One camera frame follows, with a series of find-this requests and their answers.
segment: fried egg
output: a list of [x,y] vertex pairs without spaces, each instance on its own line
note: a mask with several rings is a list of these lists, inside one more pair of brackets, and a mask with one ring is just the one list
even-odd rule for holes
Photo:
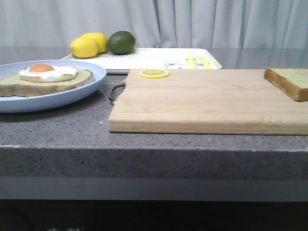
[[19,78],[36,83],[60,82],[75,78],[77,72],[77,68],[72,66],[36,64],[19,71]]

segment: wooden cutting board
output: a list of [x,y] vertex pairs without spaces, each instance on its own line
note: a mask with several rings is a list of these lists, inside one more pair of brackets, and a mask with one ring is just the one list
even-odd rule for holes
[[295,102],[264,70],[131,70],[109,117],[112,132],[308,134],[308,102]]

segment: bread slice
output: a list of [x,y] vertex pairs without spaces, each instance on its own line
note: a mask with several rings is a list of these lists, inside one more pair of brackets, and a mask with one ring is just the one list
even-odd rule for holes
[[307,68],[267,68],[264,78],[294,101],[308,101]]
[[59,93],[93,81],[90,70],[78,70],[74,79],[61,82],[35,83],[19,78],[19,73],[0,79],[0,96],[39,96]]

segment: curtain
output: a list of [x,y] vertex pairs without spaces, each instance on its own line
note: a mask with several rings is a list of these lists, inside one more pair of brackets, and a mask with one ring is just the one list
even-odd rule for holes
[[306,49],[307,12],[308,0],[0,0],[0,46],[127,30],[136,47]]

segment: egg yolk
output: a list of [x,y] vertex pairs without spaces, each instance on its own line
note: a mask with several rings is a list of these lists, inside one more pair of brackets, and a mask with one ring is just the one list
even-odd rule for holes
[[46,71],[53,71],[53,70],[54,68],[48,64],[35,64],[29,69],[29,71],[31,72],[46,72]]

